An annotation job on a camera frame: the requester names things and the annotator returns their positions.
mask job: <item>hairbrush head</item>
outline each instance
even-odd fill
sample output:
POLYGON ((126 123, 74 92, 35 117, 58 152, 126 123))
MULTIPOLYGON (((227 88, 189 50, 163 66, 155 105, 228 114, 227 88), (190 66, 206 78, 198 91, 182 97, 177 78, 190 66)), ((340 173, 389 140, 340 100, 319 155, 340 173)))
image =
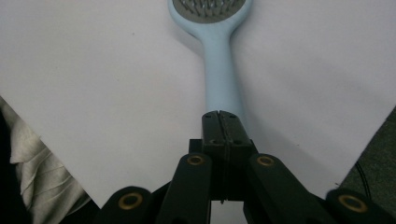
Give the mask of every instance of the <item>hairbrush head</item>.
POLYGON ((224 21, 235 14, 246 0, 173 0, 174 7, 186 20, 198 23, 224 21))

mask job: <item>white cloth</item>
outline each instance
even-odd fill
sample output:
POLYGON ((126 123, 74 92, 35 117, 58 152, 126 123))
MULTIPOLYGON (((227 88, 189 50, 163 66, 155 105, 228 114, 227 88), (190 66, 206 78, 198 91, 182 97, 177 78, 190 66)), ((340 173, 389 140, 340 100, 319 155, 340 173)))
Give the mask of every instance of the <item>white cloth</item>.
POLYGON ((59 223, 91 198, 1 97, 0 106, 11 128, 10 162, 17 164, 21 196, 33 223, 59 223))

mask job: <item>black cable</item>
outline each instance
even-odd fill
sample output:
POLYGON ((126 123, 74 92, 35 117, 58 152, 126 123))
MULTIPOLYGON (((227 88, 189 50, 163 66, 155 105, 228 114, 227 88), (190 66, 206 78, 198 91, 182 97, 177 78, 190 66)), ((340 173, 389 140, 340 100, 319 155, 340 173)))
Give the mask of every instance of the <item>black cable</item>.
POLYGON ((364 187, 364 191, 366 193, 366 197, 371 200, 372 197, 371 197, 369 183, 367 182, 366 175, 364 174, 363 169, 361 168, 361 164, 359 162, 356 162, 355 167, 358 170, 359 175, 361 176, 361 182, 363 183, 363 187, 364 187))

